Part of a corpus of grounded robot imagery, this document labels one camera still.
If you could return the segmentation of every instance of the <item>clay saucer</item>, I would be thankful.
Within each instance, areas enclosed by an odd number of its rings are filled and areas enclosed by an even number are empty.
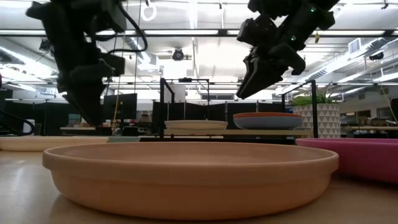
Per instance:
[[[256,217],[318,198],[338,168],[323,149],[227,142],[137,142],[48,149],[66,198],[105,212],[170,220]]]
[[[257,113],[238,113],[234,114],[234,119],[236,118],[260,118],[260,117],[293,117],[301,118],[298,114],[292,113],[278,113],[278,112],[257,112]]]
[[[167,129],[226,129],[228,122],[205,120],[166,121]]]
[[[4,151],[42,152],[60,146],[77,146],[82,144],[107,143],[107,137],[56,137],[24,136],[0,137],[0,149]]]

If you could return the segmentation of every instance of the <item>white geometric planter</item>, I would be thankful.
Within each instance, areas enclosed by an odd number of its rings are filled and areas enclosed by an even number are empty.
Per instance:
[[[340,111],[337,104],[317,104],[318,137],[340,138]],[[301,129],[313,130],[312,105],[294,106],[293,113],[303,117]]]

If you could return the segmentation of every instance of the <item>white plate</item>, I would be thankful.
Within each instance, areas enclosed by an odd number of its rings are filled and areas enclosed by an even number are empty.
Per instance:
[[[178,120],[166,121],[167,129],[226,129],[225,121]]]

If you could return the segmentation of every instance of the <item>potted plant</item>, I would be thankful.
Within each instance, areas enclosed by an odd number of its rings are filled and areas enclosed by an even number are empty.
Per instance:
[[[317,90],[318,137],[340,138],[340,111],[337,103],[327,95],[328,86]],[[302,129],[313,130],[312,96],[297,96],[292,102],[293,113],[303,118]]]

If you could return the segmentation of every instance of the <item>pink saucer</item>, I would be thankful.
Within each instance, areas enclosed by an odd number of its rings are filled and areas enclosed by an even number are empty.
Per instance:
[[[342,174],[398,183],[398,139],[297,139],[296,143],[337,152]]]

